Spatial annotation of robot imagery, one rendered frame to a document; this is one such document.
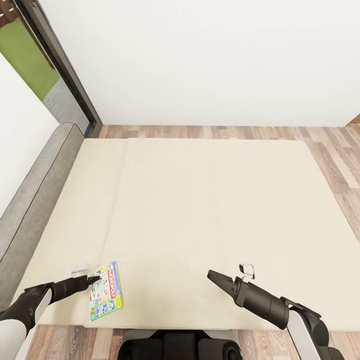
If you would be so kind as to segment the board game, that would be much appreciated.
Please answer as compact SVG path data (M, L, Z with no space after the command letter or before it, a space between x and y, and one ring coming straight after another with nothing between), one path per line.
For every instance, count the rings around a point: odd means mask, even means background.
M124 307L117 261L88 271L88 277L100 276L89 286L91 321Z

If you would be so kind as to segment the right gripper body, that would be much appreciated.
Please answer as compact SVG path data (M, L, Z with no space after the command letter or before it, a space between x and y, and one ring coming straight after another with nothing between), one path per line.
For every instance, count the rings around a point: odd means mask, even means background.
M245 282L237 276L234 284L241 282L238 296L233 298L236 305L246 308L264 320L268 317L271 309L271 293L260 288L252 282Z

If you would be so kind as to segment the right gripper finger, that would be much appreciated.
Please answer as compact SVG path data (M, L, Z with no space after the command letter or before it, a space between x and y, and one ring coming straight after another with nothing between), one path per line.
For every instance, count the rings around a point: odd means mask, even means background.
M231 277L229 277L229 276L226 276L226 275L224 275L224 274L218 273L218 272L213 271L213 270L209 270L209 271L208 271L208 274L213 274L213 275L215 275L215 276L217 276L217 277L220 277L220 278L223 278L223 279L225 279L225 280L227 280L227 281L234 282L234 281L233 281L233 278L231 278Z
M226 293L228 293L232 298L235 298L238 296L239 289L241 287L241 282L239 281L237 284L234 284L234 282L225 280L224 278L220 278L218 276L215 276L213 274L208 273L207 277L214 282L217 286L222 288Z

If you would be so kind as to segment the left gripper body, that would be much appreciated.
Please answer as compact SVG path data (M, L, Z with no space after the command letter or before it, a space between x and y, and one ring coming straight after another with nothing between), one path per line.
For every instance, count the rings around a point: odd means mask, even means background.
M62 300L71 295L74 295L77 292L85 291L88 288L87 280L87 275L71 277L62 280L61 283L63 283L65 286L65 292Z

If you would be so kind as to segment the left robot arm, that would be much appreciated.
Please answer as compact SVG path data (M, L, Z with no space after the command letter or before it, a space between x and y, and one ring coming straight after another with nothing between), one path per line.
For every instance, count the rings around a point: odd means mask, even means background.
M49 305L85 291L100 279L100 275L76 276L90 268L87 262L68 266L64 280L25 288L16 302L0 312L0 360L16 360L29 331Z

